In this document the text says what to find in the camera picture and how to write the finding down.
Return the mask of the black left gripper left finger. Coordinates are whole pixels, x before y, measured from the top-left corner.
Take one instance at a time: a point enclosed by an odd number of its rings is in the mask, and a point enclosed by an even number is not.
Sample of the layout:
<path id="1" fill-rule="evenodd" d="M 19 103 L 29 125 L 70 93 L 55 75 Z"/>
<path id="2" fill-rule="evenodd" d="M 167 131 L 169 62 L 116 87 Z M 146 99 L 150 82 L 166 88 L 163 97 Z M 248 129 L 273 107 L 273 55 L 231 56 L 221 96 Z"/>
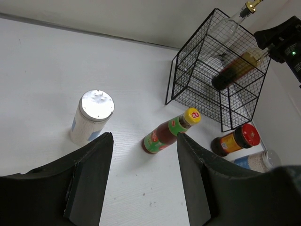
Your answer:
<path id="1" fill-rule="evenodd" d="M 113 146 L 106 132 L 51 163 L 1 177 L 1 225 L 99 225 Z"/>

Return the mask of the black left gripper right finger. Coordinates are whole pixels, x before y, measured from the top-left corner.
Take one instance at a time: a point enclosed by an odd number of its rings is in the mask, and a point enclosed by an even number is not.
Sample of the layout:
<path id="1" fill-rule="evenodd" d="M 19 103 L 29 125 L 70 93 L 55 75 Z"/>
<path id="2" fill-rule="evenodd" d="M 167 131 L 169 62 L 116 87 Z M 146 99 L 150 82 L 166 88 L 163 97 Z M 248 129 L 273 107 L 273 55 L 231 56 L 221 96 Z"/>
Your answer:
<path id="1" fill-rule="evenodd" d="M 300 166 L 259 173 L 208 151 L 187 134 L 179 133 L 176 144 L 190 225 L 300 225 Z"/>

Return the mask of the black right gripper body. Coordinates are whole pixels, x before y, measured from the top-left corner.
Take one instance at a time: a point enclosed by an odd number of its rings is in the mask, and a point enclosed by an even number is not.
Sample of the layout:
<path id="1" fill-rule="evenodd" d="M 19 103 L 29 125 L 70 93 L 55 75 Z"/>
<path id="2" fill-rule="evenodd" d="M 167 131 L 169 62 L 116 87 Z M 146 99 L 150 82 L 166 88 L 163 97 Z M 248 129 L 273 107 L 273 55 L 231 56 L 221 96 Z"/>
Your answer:
<path id="1" fill-rule="evenodd" d="M 268 49 L 270 58 L 278 63 L 301 61 L 301 20 L 292 16 L 280 25 L 254 33 L 260 49 Z"/>

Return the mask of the dark soy sauce bottle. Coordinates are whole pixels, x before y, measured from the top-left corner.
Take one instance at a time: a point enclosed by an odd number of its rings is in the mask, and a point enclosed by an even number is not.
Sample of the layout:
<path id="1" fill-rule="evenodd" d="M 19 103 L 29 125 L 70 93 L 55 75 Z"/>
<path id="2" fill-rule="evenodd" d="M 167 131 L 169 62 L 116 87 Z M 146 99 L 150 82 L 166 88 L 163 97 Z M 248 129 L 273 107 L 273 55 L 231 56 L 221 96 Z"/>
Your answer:
<path id="1" fill-rule="evenodd" d="M 212 78 L 212 86 L 218 90 L 224 90 L 234 82 L 247 75 L 250 71 L 257 68 L 269 55 L 268 48 L 250 48 L 241 56 L 233 60 L 223 68 L 217 76 Z"/>

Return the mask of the clear glass oil bottle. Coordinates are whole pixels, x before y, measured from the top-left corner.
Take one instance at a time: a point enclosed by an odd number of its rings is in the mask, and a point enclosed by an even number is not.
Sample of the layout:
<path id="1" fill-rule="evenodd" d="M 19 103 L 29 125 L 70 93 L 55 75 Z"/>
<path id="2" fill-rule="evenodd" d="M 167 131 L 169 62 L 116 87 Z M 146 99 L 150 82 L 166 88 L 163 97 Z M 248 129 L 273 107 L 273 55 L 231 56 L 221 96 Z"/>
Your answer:
<path id="1" fill-rule="evenodd" d="M 203 24 L 187 41 L 178 55 L 178 65 L 187 71 L 197 60 L 206 61 L 218 58 L 222 48 L 235 36 L 241 23 L 256 12 L 260 0 L 249 0 L 232 17 L 214 20 L 209 17 L 209 24 Z"/>

